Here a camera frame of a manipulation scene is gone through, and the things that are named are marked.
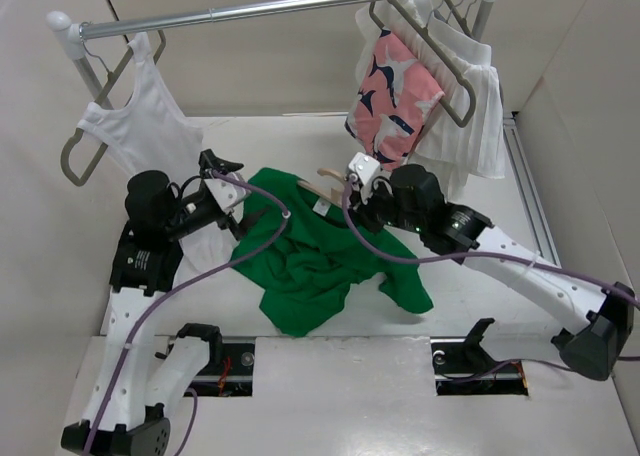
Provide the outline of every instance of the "white tank top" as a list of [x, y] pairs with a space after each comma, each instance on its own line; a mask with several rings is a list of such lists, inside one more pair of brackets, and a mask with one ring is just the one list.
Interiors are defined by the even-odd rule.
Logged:
[[[89, 103], [78, 127], [108, 144], [107, 154], [127, 176], [157, 169], [182, 185], [199, 173], [202, 128], [186, 118], [164, 84], [153, 62], [147, 33], [137, 34], [129, 46], [135, 64], [131, 100], [124, 108], [113, 110]], [[185, 259], [198, 273], [229, 261], [235, 246], [233, 236], [215, 223], [186, 236], [180, 243]]]

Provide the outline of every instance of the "white table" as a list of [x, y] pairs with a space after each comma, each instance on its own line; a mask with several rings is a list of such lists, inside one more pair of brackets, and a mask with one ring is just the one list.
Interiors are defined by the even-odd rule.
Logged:
[[[342, 169], [359, 150], [343, 117], [208, 118], [205, 145], [245, 163], [322, 184], [319, 167]], [[500, 181], [472, 178], [463, 202], [533, 249], [509, 168]], [[415, 235], [394, 232], [415, 254]], [[184, 456], [252, 455], [637, 455], [611, 380], [603, 383], [525, 364], [530, 396], [436, 396], [428, 336], [462, 335], [482, 317], [498, 323], [485, 347], [495, 358], [557, 358], [549, 338], [559, 326], [546, 313], [490, 278], [454, 263], [422, 266], [435, 309], [416, 316], [378, 292], [378, 278], [354, 288], [345, 310], [313, 336], [281, 338], [258, 304], [262, 290], [234, 271], [177, 298], [160, 326], [172, 335], [185, 322], [221, 327], [256, 341], [254, 395], [201, 398]], [[158, 337], [159, 348], [167, 339]], [[99, 370], [104, 338], [85, 356], [66, 424], [80, 418]], [[191, 414], [184, 400], [172, 419], [168, 455]], [[57, 456], [66, 455], [62, 450]]]

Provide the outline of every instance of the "beige hanger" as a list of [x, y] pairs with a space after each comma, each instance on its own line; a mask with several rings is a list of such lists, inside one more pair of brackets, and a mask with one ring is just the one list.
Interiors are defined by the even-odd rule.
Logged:
[[315, 194], [315, 195], [317, 195], [317, 196], [329, 201], [334, 206], [341, 207], [342, 206], [342, 192], [344, 190], [344, 184], [345, 184], [345, 181], [346, 181], [346, 178], [345, 178], [344, 174], [342, 174], [340, 171], [337, 171], [335, 169], [329, 169], [329, 168], [320, 168], [320, 169], [318, 169], [317, 172], [318, 172], [318, 174], [320, 176], [327, 176], [327, 177], [335, 179], [336, 181], [341, 183], [343, 187], [340, 188], [340, 189], [331, 188], [330, 189], [331, 192], [327, 192], [325, 189], [320, 188], [320, 187], [316, 186], [315, 184], [311, 184], [310, 182], [305, 181], [303, 179], [298, 181], [298, 186], [300, 186], [301, 188], [304, 188], [307, 191], [310, 191], [313, 194]]

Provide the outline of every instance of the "pink garment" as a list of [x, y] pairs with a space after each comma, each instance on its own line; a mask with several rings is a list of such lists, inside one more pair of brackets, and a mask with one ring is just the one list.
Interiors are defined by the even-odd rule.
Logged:
[[345, 128], [391, 170], [413, 150], [444, 92], [411, 51], [387, 29], [376, 43]]

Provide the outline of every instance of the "hanging clothes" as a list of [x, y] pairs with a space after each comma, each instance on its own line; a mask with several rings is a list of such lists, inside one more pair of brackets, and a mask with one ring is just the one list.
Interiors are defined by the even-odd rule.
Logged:
[[[399, 0], [407, 12], [424, 26], [432, 10], [431, 0]], [[398, 36], [434, 76], [452, 107], [465, 114], [469, 107], [467, 92], [429, 45], [387, 2], [376, 5], [376, 15]], [[377, 25], [368, 8], [356, 13], [356, 22], [367, 44], [356, 66], [361, 81], [375, 45]], [[429, 34], [436, 40], [463, 76], [473, 86], [477, 107], [465, 128], [458, 127], [442, 107], [436, 107], [427, 119], [409, 162], [418, 163], [438, 176], [449, 199], [457, 199], [469, 174], [485, 178], [503, 178], [505, 148], [502, 135], [502, 103], [498, 75], [491, 66], [491, 47], [478, 43], [446, 23], [431, 18]]]
[[[78, 127], [106, 143], [107, 154], [127, 176], [156, 169], [182, 185], [200, 171], [202, 128], [185, 117], [171, 96], [153, 61], [147, 33], [137, 34], [129, 47], [135, 65], [131, 99], [122, 109], [89, 103]], [[235, 246], [231, 234], [215, 225], [186, 236], [180, 244], [186, 261], [200, 272], [227, 262]]]
[[[291, 211], [286, 231], [271, 246], [236, 270], [265, 289], [260, 309], [283, 333], [304, 336], [344, 309], [352, 284], [384, 272], [380, 291], [411, 313], [424, 313], [433, 303], [422, 287], [417, 266], [389, 263], [367, 250], [347, 227], [340, 208], [326, 216], [314, 212], [318, 196], [298, 186], [298, 177], [261, 169], [249, 182], [279, 198]], [[251, 194], [245, 214], [269, 210], [233, 253], [236, 259], [271, 237], [282, 222], [270, 201]], [[361, 230], [374, 246], [395, 256], [414, 255], [387, 231]]]
[[401, 166], [444, 92], [387, 29], [381, 30], [345, 128], [386, 170]]

